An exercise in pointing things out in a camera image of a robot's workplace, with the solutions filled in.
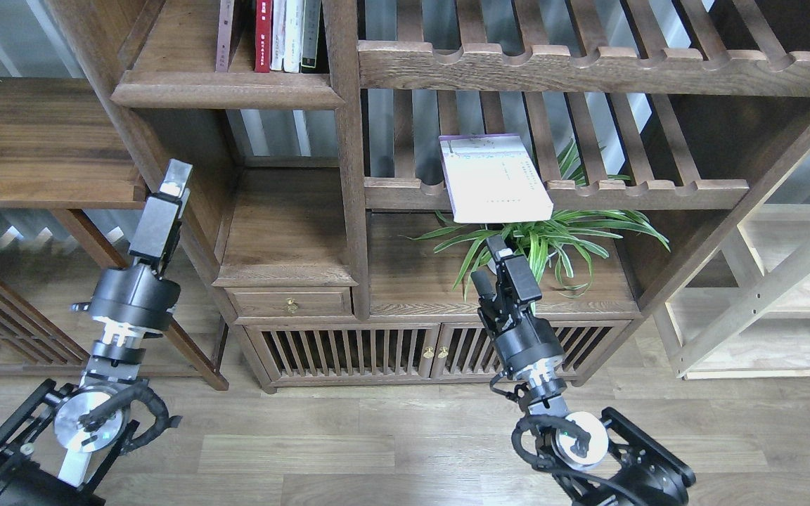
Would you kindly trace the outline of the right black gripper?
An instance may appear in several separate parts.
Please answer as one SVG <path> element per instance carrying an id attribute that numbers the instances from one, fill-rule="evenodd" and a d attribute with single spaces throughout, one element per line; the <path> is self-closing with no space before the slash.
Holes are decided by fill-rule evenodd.
<path id="1" fill-rule="evenodd" d="M 550 374 L 563 361 L 563 348 L 548 320 L 533 315 L 530 302 L 543 295 L 526 256 L 518 255 L 501 235 L 486 239 L 496 266 L 497 285 L 481 271 L 470 274 L 479 295 L 479 315 L 493 339 L 505 375 L 528 380 Z"/>

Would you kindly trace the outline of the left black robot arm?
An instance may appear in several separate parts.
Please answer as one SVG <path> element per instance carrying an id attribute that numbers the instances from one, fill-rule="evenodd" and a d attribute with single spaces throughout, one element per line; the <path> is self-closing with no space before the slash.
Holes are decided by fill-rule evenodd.
<path id="1" fill-rule="evenodd" d="M 104 326 L 79 384 L 42 382 L 0 426 L 0 505 L 103 505 L 94 491 L 116 458 L 178 427 L 181 418 L 138 373 L 142 340 L 174 320 L 181 288 L 165 272 L 192 169 L 169 161 L 129 247 L 133 264 L 104 269 L 91 300 L 74 305 Z"/>

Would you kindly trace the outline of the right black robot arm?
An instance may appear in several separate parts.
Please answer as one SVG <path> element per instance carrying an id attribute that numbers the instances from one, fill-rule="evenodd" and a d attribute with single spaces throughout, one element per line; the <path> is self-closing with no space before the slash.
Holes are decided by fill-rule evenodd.
<path id="1" fill-rule="evenodd" d="M 557 372 L 563 348 L 548 320 L 534 315 L 542 292 L 527 257 L 493 234 L 486 246 L 497 282 L 472 273 L 478 315 L 502 364 L 499 378 L 515 381 L 503 395 L 523 413 L 510 436 L 534 471 L 549 474 L 574 505 L 686 505 L 695 474 L 681 459 L 613 408 L 572 411 Z"/>

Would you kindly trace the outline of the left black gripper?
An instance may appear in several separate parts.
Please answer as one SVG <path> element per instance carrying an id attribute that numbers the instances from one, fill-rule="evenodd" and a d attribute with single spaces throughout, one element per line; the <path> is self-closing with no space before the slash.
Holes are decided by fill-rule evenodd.
<path id="1" fill-rule="evenodd" d="M 181 286 L 157 275 L 164 275 L 180 240 L 192 171 L 192 164 L 168 161 L 160 189 L 148 196 L 131 240 L 135 265 L 104 268 L 90 301 L 72 304 L 72 311 L 152 332 L 169 328 Z"/>

